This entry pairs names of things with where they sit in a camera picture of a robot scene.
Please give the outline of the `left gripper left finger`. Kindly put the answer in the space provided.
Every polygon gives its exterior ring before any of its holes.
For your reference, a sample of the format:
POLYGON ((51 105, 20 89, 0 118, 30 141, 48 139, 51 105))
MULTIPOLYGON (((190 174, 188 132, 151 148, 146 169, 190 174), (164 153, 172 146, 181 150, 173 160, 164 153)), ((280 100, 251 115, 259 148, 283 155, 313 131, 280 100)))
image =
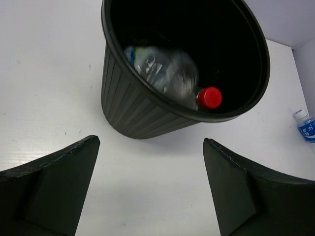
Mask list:
POLYGON ((59 151, 1 171, 2 236, 73 236, 100 140, 89 135, 59 151))

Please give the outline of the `clear bottle white green label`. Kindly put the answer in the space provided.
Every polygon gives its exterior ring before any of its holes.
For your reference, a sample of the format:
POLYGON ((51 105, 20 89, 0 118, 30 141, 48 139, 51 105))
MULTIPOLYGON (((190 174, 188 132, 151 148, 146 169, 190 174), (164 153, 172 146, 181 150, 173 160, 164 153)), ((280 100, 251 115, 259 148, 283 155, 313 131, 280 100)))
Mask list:
POLYGON ((191 99, 199 74, 186 52, 129 46, 125 48, 125 56, 138 74, 159 93, 192 109, 191 99))

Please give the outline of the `red cap red label bottle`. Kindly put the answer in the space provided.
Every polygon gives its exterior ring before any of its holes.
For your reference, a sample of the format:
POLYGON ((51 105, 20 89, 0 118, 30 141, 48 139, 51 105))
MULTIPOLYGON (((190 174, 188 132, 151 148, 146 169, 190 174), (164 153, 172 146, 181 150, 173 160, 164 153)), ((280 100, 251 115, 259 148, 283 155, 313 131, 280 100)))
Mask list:
POLYGON ((195 88, 190 107, 194 110, 217 109, 223 100, 222 92, 216 87, 195 88))

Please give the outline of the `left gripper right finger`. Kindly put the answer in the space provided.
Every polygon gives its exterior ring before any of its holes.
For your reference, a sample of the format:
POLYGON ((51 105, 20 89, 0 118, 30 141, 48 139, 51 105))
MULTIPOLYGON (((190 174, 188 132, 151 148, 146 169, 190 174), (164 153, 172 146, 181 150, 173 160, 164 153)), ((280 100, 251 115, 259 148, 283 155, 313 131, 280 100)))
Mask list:
POLYGON ((222 236, 312 236, 315 183, 205 139, 203 156, 222 236))

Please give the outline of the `blue label bottle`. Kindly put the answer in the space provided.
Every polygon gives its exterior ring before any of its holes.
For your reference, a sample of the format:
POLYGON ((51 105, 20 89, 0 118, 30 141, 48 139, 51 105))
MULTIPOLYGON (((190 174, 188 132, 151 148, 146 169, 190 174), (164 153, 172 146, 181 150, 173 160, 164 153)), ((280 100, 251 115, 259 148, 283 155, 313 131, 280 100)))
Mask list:
POLYGON ((298 130, 308 143, 315 142, 315 118, 312 118, 308 113, 301 109, 293 114, 297 123, 298 130))

